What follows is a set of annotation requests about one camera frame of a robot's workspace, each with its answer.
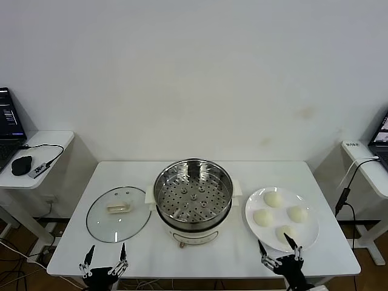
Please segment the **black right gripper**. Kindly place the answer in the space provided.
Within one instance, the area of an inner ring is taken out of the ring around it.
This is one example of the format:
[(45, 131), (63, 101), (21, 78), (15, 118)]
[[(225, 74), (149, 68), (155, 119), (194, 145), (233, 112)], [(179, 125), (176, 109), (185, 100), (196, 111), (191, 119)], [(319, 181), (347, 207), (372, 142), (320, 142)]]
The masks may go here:
[(282, 275), (288, 282), (289, 287), (305, 287), (307, 281), (301, 271), (304, 261), (303, 247), (298, 246), (287, 233), (283, 233), (283, 235), (294, 251), (294, 255), (282, 256), (277, 259), (272, 258), (267, 254), (262, 242), (258, 240), (261, 263), (269, 270), (274, 270), (277, 275)]

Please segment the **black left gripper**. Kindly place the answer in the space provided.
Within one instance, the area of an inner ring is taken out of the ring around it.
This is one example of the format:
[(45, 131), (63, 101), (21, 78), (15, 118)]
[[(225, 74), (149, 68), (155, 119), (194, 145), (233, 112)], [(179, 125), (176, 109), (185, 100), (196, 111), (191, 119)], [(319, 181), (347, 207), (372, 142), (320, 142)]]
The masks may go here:
[(86, 285), (86, 287), (82, 290), (112, 290), (113, 285), (119, 281), (118, 276), (121, 276), (129, 266), (125, 243), (122, 244), (119, 261), (115, 264), (114, 267), (100, 267), (90, 270), (94, 249), (95, 245), (92, 245), (90, 250), (85, 255), (84, 261), (79, 263), (79, 269), (82, 273), (82, 280)]

